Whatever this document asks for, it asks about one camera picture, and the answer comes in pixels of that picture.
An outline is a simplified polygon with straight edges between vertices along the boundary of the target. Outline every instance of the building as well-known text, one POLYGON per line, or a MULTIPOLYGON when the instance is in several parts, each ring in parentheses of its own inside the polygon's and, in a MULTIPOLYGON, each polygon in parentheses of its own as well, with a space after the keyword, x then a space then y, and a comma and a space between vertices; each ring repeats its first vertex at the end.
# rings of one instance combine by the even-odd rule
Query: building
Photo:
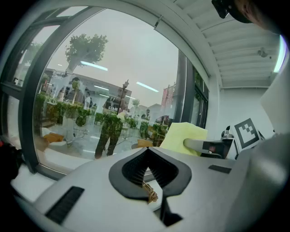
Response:
MULTIPOLYGON (((86 93, 89 92, 92 105, 97 106, 97 112, 102 112, 103 108, 113 111, 118 110, 122 96, 122 87, 80 74, 74 73, 70 75, 66 72, 51 68, 47 68, 45 73, 49 76, 49 80, 42 88, 43 91, 45 91, 48 85, 53 85, 53 97, 57 97, 59 91, 64 88, 67 99, 72 100, 74 96, 72 82, 76 80, 80 81, 80 89, 75 99, 76 102, 84 103, 84 97, 86 93)), ((128 106, 130 98, 125 96, 131 96, 131 94, 132 91, 127 89, 123 93, 123 99, 126 106, 128 106)))
POLYGON ((168 85, 168 87, 163 90, 161 102, 161 111, 163 112, 163 115, 169 115, 170 118, 174 118, 176 98, 176 83, 174 83, 172 86, 168 85))

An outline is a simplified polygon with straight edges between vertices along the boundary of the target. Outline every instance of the sky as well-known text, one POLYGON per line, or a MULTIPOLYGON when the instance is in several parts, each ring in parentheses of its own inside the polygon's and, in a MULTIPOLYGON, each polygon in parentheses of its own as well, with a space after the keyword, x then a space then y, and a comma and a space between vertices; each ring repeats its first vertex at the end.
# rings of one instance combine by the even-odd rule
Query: sky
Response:
MULTIPOLYGON (((57 26, 44 28, 34 39, 44 42, 57 26)), ((159 34, 147 23, 122 12, 106 9, 77 27, 59 46, 52 56, 48 68, 65 71, 68 62, 65 46, 73 35, 106 35, 108 43, 104 57, 97 65, 108 71, 85 66, 77 67, 74 73, 105 81, 117 86, 129 80, 131 96, 140 104, 151 106, 161 104, 163 89, 176 81, 178 48, 159 34), (136 82, 146 84, 159 92, 142 87, 136 82)))

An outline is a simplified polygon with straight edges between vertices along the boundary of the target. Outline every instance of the white wall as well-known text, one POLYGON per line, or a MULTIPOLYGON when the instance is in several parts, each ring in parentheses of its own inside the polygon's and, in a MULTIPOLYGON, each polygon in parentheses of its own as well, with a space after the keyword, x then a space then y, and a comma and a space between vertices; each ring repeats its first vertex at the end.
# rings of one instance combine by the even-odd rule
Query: white wall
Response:
POLYGON ((265 138, 271 138, 274 134, 273 126, 261 105, 261 97, 266 90, 262 88, 222 89, 220 91, 215 139, 221 138, 221 133, 227 126, 242 122, 249 117, 252 119, 256 129, 265 138))

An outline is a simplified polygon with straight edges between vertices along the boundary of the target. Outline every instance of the window frame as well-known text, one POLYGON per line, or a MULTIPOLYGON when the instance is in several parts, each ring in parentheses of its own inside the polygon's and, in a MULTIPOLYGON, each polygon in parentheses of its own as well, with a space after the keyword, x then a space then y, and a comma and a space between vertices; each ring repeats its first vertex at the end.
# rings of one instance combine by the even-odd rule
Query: window frame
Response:
MULTIPOLYGON (((4 138, 5 133, 7 132, 7 103, 5 102, 4 94, 12 95, 13 97, 19 99, 19 138, 24 154, 25 162, 28 166, 28 169, 32 173, 39 172, 51 179, 58 180, 65 176, 66 174, 53 170, 49 167, 44 166, 38 160, 35 146, 34 146, 34 132, 33 128, 33 107, 34 104, 31 104, 31 99, 35 99, 37 88, 39 85, 39 80, 42 77, 44 69, 51 59, 54 52, 60 46, 62 41, 69 36, 69 34, 81 25, 84 21, 88 20, 90 17, 94 16, 98 12, 104 10, 105 8, 101 7, 87 7, 82 11, 76 13, 73 16, 63 16, 55 18, 56 15, 60 14, 61 11, 64 11, 67 8, 53 10, 51 12, 45 12, 40 17, 31 24, 29 29, 20 37, 16 43, 15 47, 12 49, 7 62, 5 63, 3 72, 1 74, 0 83, 0 100, 1 100, 1 109, 0 113, 0 134, 1 138, 4 138), (27 74, 24 79, 22 87, 15 86, 12 84, 12 79, 14 71, 16 69, 11 68, 11 65, 14 67, 18 65, 19 60, 21 59, 21 51, 24 50, 25 46, 29 46, 35 35, 45 26, 51 25, 60 25, 44 42, 40 50, 37 52, 34 57, 27 74)), ((151 13, 147 12, 152 16, 152 19, 156 18, 151 13)), ((178 41, 174 45, 179 49, 182 47, 183 50, 186 48, 186 42, 180 37, 171 27, 169 27, 165 22, 160 22, 158 28, 155 28, 156 31, 164 35, 165 31, 174 37, 174 40, 178 41)), ((194 84, 194 68, 190 60, 185 57, 185 70, 183 71, 178 91, 182 94, 179 94, 177 102, 182 104, 176 106, 177 115, 175 122, 189 121, 191 119, 192 108, 193 108, 193 95, 196 91, 194 84)), ((151 173, 145 174, 145 180, 153 180, 154 177, 151 173)))

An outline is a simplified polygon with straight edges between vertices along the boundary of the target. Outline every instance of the ceiling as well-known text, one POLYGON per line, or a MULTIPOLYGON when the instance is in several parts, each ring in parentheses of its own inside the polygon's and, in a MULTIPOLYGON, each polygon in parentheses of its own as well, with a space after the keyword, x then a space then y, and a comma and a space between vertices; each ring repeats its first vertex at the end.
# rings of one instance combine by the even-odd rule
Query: ceiling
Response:
POLYGON ((196 24, 209 44, 222 79, 220 87, 270 86, 279 52, 279 35, 255 24, 240 23, 231 15, 221 19, 211 0, 171 2, 196 24), (268 54, 265 58, 258 55, 262 47, 268 54))
POLYGON ((175 29, 190 45, 209 77, 220 88, 268 87, 279 52, 279 35, 231 15, 221 19, 211 0, 125 0, 149 9, 175 29), (258 55, 264 48, 267 56, 258 55))

